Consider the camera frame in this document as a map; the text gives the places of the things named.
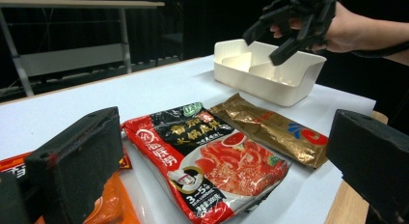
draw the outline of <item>gold food package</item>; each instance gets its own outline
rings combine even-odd
[[[210,112],[266,147],[304,165],[318,168],[327,161],[328,138],[240,96],[211,107]]]

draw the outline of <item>hot pot seasoning package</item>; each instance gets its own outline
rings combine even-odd
[[[209,111],[264,146],[304,165],[318,168],[327,161],[326,136],[274,111],[257,107],[239,93]]]
[[[200,102],[128,120],[122,128],[192,223],[220,223],[253,209],[290,167]]]

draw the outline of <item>table surface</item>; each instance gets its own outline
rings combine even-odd
[[[30,152],[75,121],[96,110],[118,106],[121,122],[200,101],[210,108],[239,92],[254,105],[329,134],[337,109],[370,115],[375,101],[314,85],[292,107],[282,107],[226,86],[213,77],[213,56],[85,84],[58,92],[0,103],[0,160]],[[189,223],[169,199],[126,138],[134,169],[122,172],[123,183],[143,223]],[[342,182],[327,161],[313,170],[293,163],[284,181],[251,213],[227,223],[325,222]]]

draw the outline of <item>robotic hand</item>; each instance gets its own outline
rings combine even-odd
[[[288,21],[299,18],[303,26],[296,38],[288,38],[270,54],[275,66],[284,63],[297,50],[324,44],[325,34],[335,16],[336,0],[276,0],[262,9],[259,20],[243,34],[247,44],[259,39],[268,32],[271,25],[278,25],[283,35],[291,32]]]

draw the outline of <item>human hand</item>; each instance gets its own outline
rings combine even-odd
[[[341,3],[336,3],[336,15],[325,36],[326,44],[314,45],[312,51],[327,49],[332,52],[348,52],[356,47],[356,40],[360,35],[358,27],[364,17],[350,12]],[[300,19],[293,18],[289,21],[291,29],[299,30],[302,26]],[[282,33],[277,25],[272,25],[270,31],[274,33],[274,38],[280,38]]]

